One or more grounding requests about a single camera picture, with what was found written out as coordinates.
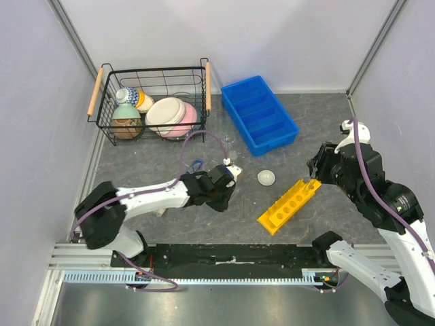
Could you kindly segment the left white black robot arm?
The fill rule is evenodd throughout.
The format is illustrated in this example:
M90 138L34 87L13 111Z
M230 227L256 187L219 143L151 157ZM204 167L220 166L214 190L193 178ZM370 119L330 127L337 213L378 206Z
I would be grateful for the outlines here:
M204 204L224 212L241 173L235 164L220 164L209 172L182 174L145 187L116 188L105 181L76 206L76 226L88 249L118 251L134 267L141 267L148 262L149 251L141 233L126 227L126 221L149 212Z

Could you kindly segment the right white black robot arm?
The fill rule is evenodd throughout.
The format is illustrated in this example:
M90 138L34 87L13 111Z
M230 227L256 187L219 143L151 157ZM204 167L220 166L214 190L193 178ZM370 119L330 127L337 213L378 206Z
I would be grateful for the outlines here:
M434 251L416 195L385 178L381 155L371 145L359 149L323 143L308 161L310 175L337 185L389 245L400 271L391 272L356 250L333 231L313 242L316 266L338 266L383 302L398 325L434 324Z

